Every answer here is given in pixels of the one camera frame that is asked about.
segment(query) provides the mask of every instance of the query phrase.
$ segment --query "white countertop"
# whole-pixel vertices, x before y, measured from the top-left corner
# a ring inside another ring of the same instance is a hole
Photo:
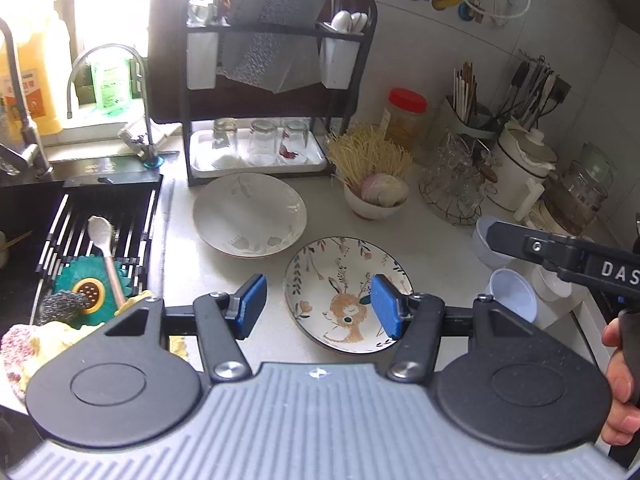
[[[208,246],[198,237],[191,217],[193,202],[202,189],[189,189],[183,179],[175,184],[168,227],[164,267],[164,301],[167,306],[191,304],[195,298],[212,291],[233,292],[253,273],[268,281],[267,305],[250,337],[240,342],[252,369],[261,362],[376,362],[386,367],[393,346],[377,354],[341,354],[320,346],[308,338],[287,311],[283,278],[293,255],[305,244],[327,236],[357,237],[391,254],[404,268],[414,290],[441,297],[452,306],[471,307],[484,290],[491,270],[472,253],[472,227],[452,226],[435,216],[422,200],[414,182],[405,206],[385,220],[365,221],[347,206],[342,183],[322,177],[293,178],[287,182],[300,194],[308,211],[308,225],[302,238],[289,249],[254,260],[240,259]],[[483,205],[488,214],[508,218],[492,203]],[[514,270],[529,279],[532,264],[514,262]],[[539,300],[536,324],[546,328],[564,316]],[[190,357],[195,352],[188,345]],[[466,352],[466,338],[444,338],[437,369]]]

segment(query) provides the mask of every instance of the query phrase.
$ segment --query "hand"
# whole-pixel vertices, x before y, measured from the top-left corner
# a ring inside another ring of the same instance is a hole
[[[628,404],[634,389],[634,380],[626,367],[621,350],[620,324],[617,319],[604,329],[602,343],[618,349],[607,367],[607,380],[613,392],[613,404],[600,436],[607,444],[624,446],[631,442],[634,433],[640,429],[640,410]]]

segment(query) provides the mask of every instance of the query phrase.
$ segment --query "chopstick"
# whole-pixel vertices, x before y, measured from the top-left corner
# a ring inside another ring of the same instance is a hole
[[[474,64],[465,61],[461,71],[453,71],[453,109],[464,124],[468,124],[472,113],[477,113],[477,94],[478,83],[474,75]]]
[[[22,240],[24,240],[27,236],[30,236],[31,233],[33,233],[33,231],[28,231],[24,234],[21,234],[20,236],[14,238],[13,240],[5,243],[2,247],[0,247],[0,251],[4,251],[5,249],[8,249],[11,246],[14,246],[15,244],[17,244],[18,242],[21,242]]]

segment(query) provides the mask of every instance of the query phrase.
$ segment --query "glass cup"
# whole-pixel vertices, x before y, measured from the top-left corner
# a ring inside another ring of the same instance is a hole
[[[304,164],[306,162],[306,143],[309,130],[300,120],[284,123],[278,154],[283,164]]]
[[[271,121],[256,119],[251,123],[247,161],[252,166],[272,166],[276,163],[278,128]]]
[[[233,119],[216,119],[211,143],[214,168],[235,168],[238,165],[238,127]]]

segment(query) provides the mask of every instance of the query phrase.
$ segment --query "deer illustration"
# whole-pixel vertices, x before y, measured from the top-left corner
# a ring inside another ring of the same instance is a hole
[[[336,280],[329,278],[329,283],[338,294],[331,300],[329,311],[322,314],[336,326],[346,328],[349,333],[344,339],[332,339],[327,334],[324,334],[322,336],[324,339],[334,343],[357,343],[364,340],[358,325],[367,317],[367,304],[370,303],[370,296],[367,295],[361,298],[361,295],[367,288],[369,281],[370,276],[367,275],[359,294],[355,296],[347,293],[346,283],[344,284],[344,289],[342,289]]]

